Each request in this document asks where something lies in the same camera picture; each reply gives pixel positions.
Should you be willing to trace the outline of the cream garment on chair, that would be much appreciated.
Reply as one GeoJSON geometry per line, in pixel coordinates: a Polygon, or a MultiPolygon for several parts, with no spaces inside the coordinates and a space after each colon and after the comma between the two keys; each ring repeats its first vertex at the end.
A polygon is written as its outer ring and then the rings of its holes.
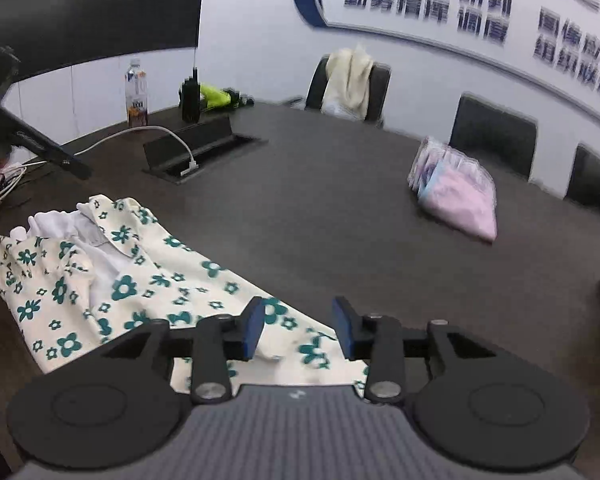
{"type": "Polygon", "coordinates": [[[321,112],[362,122],[368,111],[373,67],[373,58],[361,46],[332,52],[325,67],[327,84],[321,112]]]}

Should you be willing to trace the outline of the black office chair middle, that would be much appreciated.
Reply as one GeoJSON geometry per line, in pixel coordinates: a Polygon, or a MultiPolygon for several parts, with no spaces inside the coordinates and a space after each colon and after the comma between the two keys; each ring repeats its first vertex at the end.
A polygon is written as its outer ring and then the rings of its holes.
{"type": "Polygon", "coordinates": [[[537,138],[534,119],[464,93],[458,101],[449,144],[475,158],[497,160],[528,179],[537,138]]]}

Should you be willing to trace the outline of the black chair with cream garment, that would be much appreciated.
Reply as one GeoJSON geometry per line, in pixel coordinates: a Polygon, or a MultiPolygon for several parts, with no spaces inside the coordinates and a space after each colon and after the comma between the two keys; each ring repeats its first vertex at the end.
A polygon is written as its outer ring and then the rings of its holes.
{"type": "MultiPolygon", "coordinates": [[[[306,110],[320,110],[323,104],[324,93],[327,87],[326,65],[329,55],[326,54],[318,62],[314,72],[308,94],[304,99],[306,110]]],[[[368,99],[367,115],[364,122],[377,127],[384,125],[384,105],[391,78],[390,67],[386,64],[375,63],[370,71],[370,98],[368,99]]]]}

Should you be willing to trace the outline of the pink folded clothes bundle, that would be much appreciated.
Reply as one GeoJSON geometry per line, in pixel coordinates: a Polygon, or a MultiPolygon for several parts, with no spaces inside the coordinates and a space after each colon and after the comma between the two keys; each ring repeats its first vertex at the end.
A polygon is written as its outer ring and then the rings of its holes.
{"type": "Polygon", "coordinates": [[[496,187],[477,159],[430,136],[419,144],[407,185],[426,214],[484,242],[496,240],[496,187]]]}

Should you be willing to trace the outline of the neon yellow cloth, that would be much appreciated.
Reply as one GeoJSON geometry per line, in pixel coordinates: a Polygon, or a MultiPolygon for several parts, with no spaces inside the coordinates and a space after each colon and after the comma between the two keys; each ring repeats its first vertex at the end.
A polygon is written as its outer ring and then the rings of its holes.
{"type": "Polygon", "coordinates": [[[201,84],[200,92],[200,109],[203,112],[209,110],[219,110],[232,104],[230,94],[222,89],[213,87],[211,84],[201,84]]]}

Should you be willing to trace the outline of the cream green floral garment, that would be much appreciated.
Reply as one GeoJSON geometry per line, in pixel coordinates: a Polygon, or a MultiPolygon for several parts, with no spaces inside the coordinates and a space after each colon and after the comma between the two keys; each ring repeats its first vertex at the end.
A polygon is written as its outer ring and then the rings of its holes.
{"type": "Polygon", "coordinates": [[[39,212],[0,235],[0,296],[31,356],[49,373],[152,320],[193,328],[265,307],[253,359],[227,364],[233,387],[365,386],[335,332],[195,252],[132,198],[96,195],[71,212],[39,212]]]}

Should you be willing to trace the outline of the orange drink bottle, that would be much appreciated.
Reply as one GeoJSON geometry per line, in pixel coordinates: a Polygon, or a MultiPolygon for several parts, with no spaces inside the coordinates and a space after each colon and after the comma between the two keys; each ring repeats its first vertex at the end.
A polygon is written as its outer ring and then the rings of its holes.
{"type": "Polygon", "coordinates": [[[140,67],[140,60],[132,58],[124,75],[125,108],[130,128],[148,125],[147,75],[140,67]]]}

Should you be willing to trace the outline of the black walkie talkie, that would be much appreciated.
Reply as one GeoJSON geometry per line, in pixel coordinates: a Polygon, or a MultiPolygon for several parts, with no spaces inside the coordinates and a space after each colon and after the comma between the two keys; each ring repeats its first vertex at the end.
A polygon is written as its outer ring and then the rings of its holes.
{"type": "Polygon", "coordinates": [[[193,68],[192,74],[184,80],[180,92],[180,110],[183,122],[196,124],[200,119],[200,84],[198,70],[193,68]]]}

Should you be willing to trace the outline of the black office chair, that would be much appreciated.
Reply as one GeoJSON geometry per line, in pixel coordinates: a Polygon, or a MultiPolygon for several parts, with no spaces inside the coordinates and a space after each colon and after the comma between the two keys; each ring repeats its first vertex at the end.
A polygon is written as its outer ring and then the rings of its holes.
{"type": "Polygon", "coordinates": [[[458,101],[449,144],[475,158],[497,160],[528,179],[537,138],[534,119],[464,93],[458,101]]]}
{"type": "Polygon", "coordinates": [[[574,155],[566,199],[600,213],[600,156],[582,144],[574,155]]]}

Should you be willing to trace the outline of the black wall monitor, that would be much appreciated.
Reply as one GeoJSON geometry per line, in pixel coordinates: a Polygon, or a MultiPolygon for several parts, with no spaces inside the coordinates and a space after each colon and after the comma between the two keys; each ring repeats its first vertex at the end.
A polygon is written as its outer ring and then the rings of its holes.
{"type": "Polygon", "coordinates": [[[200,8],[201,0],[0,0],[0,96],[71,65],[197,47],[200,8]]]}

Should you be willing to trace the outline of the black office chair right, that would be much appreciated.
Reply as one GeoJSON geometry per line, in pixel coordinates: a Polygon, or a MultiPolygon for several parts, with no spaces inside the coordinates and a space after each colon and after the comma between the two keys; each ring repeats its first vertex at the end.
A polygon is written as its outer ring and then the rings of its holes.
{"type": "Polygon", "coordinates": [[[600,213],[600,156],[582,144],[574,155],[566,199],[600,213]]]}

